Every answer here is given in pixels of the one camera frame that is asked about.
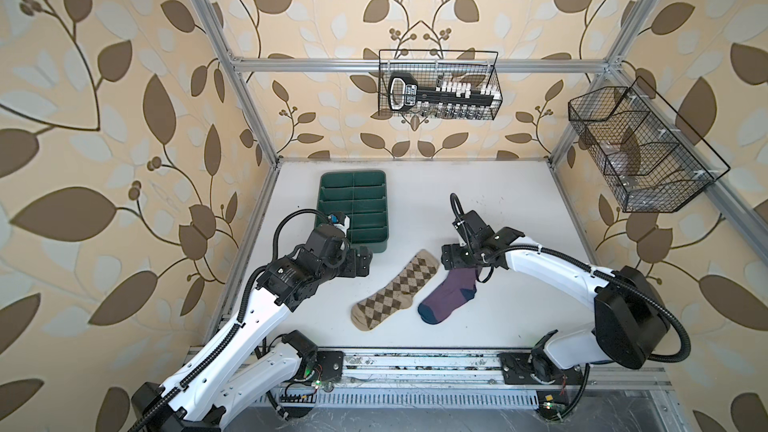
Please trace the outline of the purple sock with yellow cuff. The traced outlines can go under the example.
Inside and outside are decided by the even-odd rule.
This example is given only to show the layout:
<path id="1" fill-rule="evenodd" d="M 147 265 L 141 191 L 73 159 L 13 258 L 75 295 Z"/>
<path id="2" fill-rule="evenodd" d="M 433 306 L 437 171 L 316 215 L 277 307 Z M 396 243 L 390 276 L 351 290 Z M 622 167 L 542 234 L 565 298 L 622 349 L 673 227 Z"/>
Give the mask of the purple sock with yellow cuff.
<path id="1" fill-rule="evenodd" d="M 429 325 L 445 321 L 455 310 L 473 300 L 477 288 L 476 268 L 456 268 L 419 305 L 421 320 Z"/>

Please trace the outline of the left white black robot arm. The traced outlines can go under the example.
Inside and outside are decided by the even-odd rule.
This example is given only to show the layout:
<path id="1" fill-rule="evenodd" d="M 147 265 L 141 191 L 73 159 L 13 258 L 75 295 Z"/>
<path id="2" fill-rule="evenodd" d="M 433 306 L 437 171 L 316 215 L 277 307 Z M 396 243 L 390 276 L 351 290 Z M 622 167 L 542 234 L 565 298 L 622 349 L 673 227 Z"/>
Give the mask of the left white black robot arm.
<path id="1" fill-rule="evenodd" d="M 273 388 L 302 381 L 315 367 L 317 346 L 298 331 L 252 364 L 246 360 L 320 285 L 368 275 L 372 254 L 352 247 L 350 225 L 342 213 L 323 216 L 304 243 L 257 268 L 225 326 L 165 381 L 146 382 L 134 393 L 132 430 L 221 431 Z"/>

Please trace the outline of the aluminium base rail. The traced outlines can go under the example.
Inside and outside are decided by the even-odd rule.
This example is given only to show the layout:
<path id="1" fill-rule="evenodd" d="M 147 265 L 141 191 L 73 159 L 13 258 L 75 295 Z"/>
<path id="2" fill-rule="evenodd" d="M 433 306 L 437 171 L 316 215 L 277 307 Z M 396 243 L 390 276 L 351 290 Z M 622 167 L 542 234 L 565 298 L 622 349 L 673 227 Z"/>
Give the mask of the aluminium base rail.
<path id="1" fill-rule="evenodd" d="M 307 366 L 293 348 L 278 345 L 263 358 L 247 354 L 230 378 L 216 379 L 207 369 L 189 385 L 183 407 L 534 411 L 565 408 L 589 392 L 655 394 L 670 387 L 659 365 L 576 366 L 541 382 L 523 349 L 322 349 L 316 365 Z"/>

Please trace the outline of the green plastic divided tray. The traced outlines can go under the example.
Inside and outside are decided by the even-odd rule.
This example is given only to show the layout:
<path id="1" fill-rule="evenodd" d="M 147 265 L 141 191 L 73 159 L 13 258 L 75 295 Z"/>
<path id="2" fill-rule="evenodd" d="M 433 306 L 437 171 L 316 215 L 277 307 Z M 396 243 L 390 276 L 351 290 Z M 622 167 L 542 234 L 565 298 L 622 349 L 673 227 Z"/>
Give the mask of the green plastic divided tray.
<path id="1" fill-rule="evenodd" d="M 367 247 L 373 254 L 386 251 L 389 214 L 384 171 L 369 169 L 323 174 L 317 209 L 326 215 L 340 212 L 350 219 L 347 234 L 352 246 Z"/>

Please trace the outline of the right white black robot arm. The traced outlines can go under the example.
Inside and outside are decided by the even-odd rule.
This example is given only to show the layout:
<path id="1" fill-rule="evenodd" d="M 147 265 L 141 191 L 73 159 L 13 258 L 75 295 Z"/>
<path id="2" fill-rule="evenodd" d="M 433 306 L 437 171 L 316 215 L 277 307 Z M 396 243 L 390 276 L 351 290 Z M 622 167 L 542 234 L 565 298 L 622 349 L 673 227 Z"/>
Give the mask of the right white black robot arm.
<path id="1" fill-rule="evenodd" d="M 443 246 L 444 266 L 523 275 L 531 280 L 535 299 L 543 301 L 528 300 L 534 311 L 575 313 L 529 349 L 523 368 L 536 381 L 552 383 L 576 367 L 616 364 L 638 370 L 648 362 L 689 358 L 687 329 L 639 270 L 587 263 L 512 227 L 495 230 L 458 202 L 452 213 L 460 240 Z"/>

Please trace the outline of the beige brown argyle sock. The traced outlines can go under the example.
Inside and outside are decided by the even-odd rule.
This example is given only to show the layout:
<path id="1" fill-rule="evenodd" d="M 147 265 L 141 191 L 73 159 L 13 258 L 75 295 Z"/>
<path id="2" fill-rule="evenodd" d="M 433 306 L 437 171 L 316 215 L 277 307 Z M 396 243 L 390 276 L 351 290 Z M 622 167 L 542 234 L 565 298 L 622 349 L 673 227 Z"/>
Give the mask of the beige brown argyle sock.
<path id="1" fill-rule="evenodd" d="M 360 331 L 372 331 L 393 314 L 410 308 L 414 297 L 437 274 L 439 267 L 435 256 L 420 250 L 385 287 L 352 307 L 352 324 Z"/>

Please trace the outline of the black white tool in basket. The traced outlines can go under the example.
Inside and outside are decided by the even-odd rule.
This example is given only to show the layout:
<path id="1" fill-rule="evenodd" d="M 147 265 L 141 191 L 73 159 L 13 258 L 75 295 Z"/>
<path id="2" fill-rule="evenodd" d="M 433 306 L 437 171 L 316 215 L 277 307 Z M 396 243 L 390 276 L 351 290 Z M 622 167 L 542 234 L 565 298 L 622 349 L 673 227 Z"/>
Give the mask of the black white tool in basket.
<path id="1" fill-rule="evenodd" d="M 457 82 L 438 77 L 435 86 L 422 85 L 412 74 L 393 73 L 385 87 L 388 108 L 394 112 L 426 114 L 438 111 L 472 111 L 491 113 L 502 103 L 500 89 L 491 84 L 475 87 L 469 82 Z"/>

